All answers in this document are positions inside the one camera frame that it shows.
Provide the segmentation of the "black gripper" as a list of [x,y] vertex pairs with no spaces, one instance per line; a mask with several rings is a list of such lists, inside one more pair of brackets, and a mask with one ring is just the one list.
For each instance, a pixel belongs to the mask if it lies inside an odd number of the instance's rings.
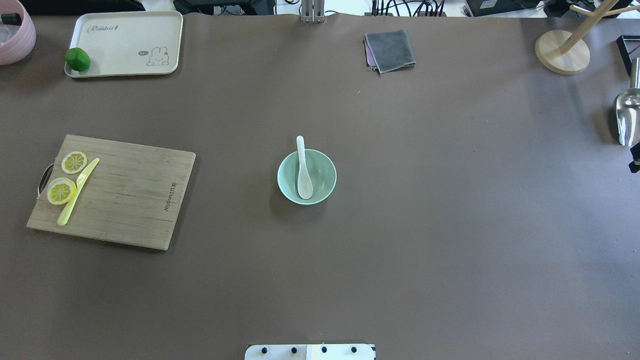
[[630,153],[632,160],[628,164],[631,173],[636,174],[640,171],[640,142],[631,146]]

